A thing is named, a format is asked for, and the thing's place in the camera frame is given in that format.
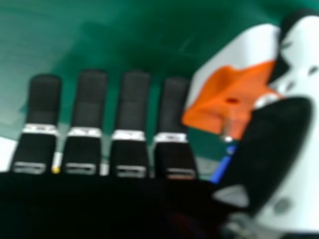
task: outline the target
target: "orange plastic part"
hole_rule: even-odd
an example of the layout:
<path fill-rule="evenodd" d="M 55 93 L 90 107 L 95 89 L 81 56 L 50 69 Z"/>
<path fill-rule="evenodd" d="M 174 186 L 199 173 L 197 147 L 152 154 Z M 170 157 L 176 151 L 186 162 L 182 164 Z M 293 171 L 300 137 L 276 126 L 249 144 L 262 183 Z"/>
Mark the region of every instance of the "orange plastic part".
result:
<path fill-rule="evenodd" d="M 185 125 L 240 139 L 250 121 L 255 101 L 275 91 L 267 86 L 274 62 L 266 62 L 243 70 L 224 66 L 206 81 L 195 103 L 186 109 Z"/>

